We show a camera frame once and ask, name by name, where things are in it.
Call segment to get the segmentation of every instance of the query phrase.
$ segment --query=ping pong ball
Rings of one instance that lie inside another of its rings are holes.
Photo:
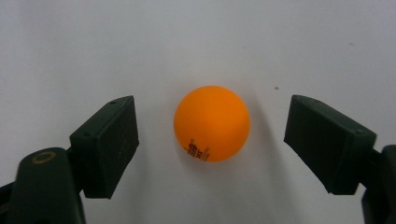
[[[180,102],[174,117],[177,141],[201,161],[224,161],[248,139],[250,117],[244,102],[232,91],[205,86]]]

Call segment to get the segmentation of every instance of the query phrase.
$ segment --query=black plastic part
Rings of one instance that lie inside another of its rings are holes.
[[[365,224],[394,224],[385,192],[367,189],[361,199]]]
[[[396,213],[396,146],[382,150],[381,177],[390,207]]]
[[[392,211],[387,219],[386,224],[395,224],[396,223],[396,212]]]
[[[381,153],[371,149],[370,154],[361,159],[358,179],[371,192],[384,192],[380,174],[381,157]]]
[[[336,195],[352,195],[361,161],[370,157],[375,133],[322,102],[293,95],[285,142]]]
[[[134,97],[107,103],[71,136],[68,150],[87,198],[113,195],[139,145]]]
[[[21,161],[7,224],[82,224],[81,211],[64,149],[43,149]]]
[[[7,184],[0,188],[0,223],[6,222],[9,208],[9,199],[14,188],[14,183]]]

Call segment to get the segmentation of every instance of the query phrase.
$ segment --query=ball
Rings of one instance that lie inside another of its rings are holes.
[[[180,102],[174,117],[177,141],[201,161],[224,161],[248,139],[250,117],[245,103],[220,86],[191,91]]]

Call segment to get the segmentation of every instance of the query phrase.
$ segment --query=orange ping pong ball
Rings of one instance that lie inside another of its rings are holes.
[[[232,91],[204,86],[180,102],[174,117],[177,141],[201,161],[224,161],[248,139],[250,117],[244,102]]]

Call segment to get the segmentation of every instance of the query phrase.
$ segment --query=white surface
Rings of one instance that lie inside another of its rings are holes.
[[[396,4],[368,1],[1,1],[0,185],[108,101],[135,97],[140,147],[88,223],[363,223],[360,187],[333,196],[283,143],[290,97],[335,107],[394,144]],[[177,145],[189,91],[246,102],[251,134],[220,163]]]

